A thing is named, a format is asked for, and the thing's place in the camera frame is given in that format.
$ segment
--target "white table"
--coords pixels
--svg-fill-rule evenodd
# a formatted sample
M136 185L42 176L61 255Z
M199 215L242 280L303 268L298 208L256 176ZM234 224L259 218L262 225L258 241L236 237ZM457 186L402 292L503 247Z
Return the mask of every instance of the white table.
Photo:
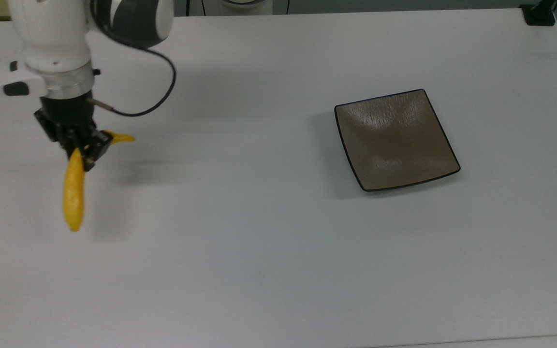
M163 62L91 33L96 97ZM0 23L0 57L18 51ZM60 211L66 161L0 99L0 348L355 348L557 335L557 26L516 9L176 18L173 97ZM334 105L424 88L462 165L361 192Z

